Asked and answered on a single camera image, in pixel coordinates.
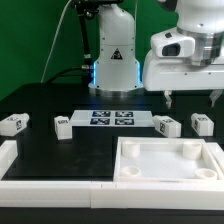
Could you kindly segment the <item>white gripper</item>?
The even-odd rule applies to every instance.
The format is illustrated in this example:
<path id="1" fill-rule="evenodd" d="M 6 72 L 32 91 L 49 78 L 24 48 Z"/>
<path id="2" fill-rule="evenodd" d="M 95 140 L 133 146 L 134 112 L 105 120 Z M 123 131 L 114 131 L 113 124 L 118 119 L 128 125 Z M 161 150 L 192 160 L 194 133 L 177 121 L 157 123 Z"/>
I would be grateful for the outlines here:
<path id="1" fill-rule="evenodd" d="M 172 107 L 171 95 L 175 90 L 213 90 L 209 98 L 214 107 L 224 89 L 224 55 L 200 67 L 188 65 L 182 58 L 159 58 L 149 51 L 142 80 L 147 91 L 164 91 L 168 109 Z"/>

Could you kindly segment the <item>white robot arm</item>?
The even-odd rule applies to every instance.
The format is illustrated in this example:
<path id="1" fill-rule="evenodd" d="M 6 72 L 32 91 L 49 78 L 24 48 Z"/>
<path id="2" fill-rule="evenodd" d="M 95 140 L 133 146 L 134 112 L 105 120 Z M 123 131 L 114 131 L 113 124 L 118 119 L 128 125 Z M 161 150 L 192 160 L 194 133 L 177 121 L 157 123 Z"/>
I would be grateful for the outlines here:
<path id="1" fill-rule="evenodd" d="M 100 55 L 89 83 L 95 94 L 112 96 L 140 88 L 171 94 L 224 92 L 224 0 L 155 0 L 178 14 L 177 25 L 154 34 L 143 66 L 135 58 L 135 21 L 119 7 L 124 0 L 72 0 L 82 19 L 99 17 Z"/>

